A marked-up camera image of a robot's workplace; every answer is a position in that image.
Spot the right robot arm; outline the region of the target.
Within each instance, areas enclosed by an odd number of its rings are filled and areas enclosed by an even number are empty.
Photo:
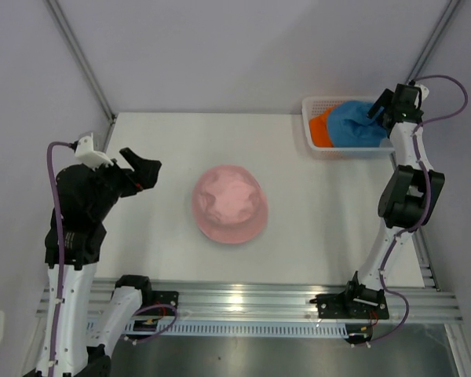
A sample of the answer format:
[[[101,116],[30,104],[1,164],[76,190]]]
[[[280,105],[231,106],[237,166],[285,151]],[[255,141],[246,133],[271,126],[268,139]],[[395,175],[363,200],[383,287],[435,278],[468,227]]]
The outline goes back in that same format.
[[[380,229],[362,267],[346,284],[341,307],[352,319],[370,313],[388,318],[388,279],[397,255],[429,219],[445,183],[434,170],[423,143],[424,90],[417,84],[397,85],[385,91],[368,112],[386,131],[395,151],[396,168],[378,204]]]

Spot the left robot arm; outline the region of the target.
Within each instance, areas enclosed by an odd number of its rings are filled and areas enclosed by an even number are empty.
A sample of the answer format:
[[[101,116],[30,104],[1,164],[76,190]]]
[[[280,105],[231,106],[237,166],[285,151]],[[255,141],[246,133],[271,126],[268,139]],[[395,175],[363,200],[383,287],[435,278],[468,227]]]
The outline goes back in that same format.
[[[47,149],[53,213],[45,238],[49,306],[42,350],[29,376],[107,376],[111,356],[125,326],[154,305],[146,276],[118,279],[107,309],[92,330],[87,328],[89,297],[107,231],[104,219],[120,199],[155,187],[162,164],[130,148],[120,150],[129,167],[83,146],[65,143],[78,163],[53,171],[54,141]]]

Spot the blue bucket hat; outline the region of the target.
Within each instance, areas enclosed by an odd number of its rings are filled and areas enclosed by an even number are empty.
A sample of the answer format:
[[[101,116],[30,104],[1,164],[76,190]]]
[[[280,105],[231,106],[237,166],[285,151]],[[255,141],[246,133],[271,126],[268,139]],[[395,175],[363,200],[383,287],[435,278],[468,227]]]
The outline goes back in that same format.
[[[387,138],[386,131],[367,116],[369,101],[346,101],[327,116],[327,132],[335,148],[378,148]]]

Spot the pink bucket hat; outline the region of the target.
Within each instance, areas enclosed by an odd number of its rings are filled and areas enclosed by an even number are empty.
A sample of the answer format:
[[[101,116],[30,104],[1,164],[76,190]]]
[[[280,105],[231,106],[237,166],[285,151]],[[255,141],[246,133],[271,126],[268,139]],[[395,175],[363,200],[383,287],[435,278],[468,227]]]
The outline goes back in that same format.
[[[195,183],[192,216],[208,239],[223,244],[241,244],[265,230],[268,201],[247,169],[218,165],[205,171]]]

